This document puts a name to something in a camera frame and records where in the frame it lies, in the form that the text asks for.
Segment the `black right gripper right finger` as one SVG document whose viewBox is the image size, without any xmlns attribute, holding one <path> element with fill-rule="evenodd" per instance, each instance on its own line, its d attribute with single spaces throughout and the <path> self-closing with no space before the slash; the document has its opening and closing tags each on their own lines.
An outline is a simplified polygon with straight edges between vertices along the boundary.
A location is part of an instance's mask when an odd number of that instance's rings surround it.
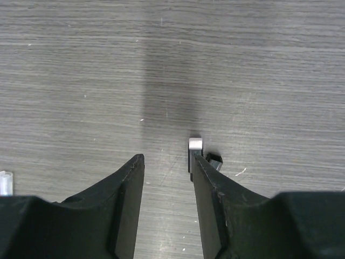
<svg viewBox="0 0 345 259">
<path fill-rule="evenodd" d="M 192 181 L 203 257 L 221 258 L 234 235 L 234 213 L 260 205 L 268 198 L 231 180 L 201 155 L 192 159 Z"/>
</svg>

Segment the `black pen cap white end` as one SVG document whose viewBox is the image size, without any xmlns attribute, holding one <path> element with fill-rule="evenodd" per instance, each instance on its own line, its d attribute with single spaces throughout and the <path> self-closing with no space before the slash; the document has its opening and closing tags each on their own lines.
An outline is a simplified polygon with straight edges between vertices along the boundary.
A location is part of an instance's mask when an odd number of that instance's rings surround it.
<svg viewBox="0 0 345 259">
<path fill-rule="evenodd" d="M 203 155 L 203 139 L 190 138 L 188 142 L 188 172 L 190 173 L 190 181 L 193 182 L 192 168 L 194 165 L 194 157 Z"/>
</svg>

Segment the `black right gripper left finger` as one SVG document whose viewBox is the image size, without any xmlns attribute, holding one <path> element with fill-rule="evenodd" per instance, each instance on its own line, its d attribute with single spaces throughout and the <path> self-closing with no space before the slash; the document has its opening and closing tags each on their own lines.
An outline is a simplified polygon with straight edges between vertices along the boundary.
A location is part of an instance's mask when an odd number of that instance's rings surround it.
<svg viewBox="0 0 345 259">
<path fill-rule="evenodd" d="M 62 258 L 133 258 L 144 180 L 144 156 L 68 197 L 63 207 Z"/>
</svg>

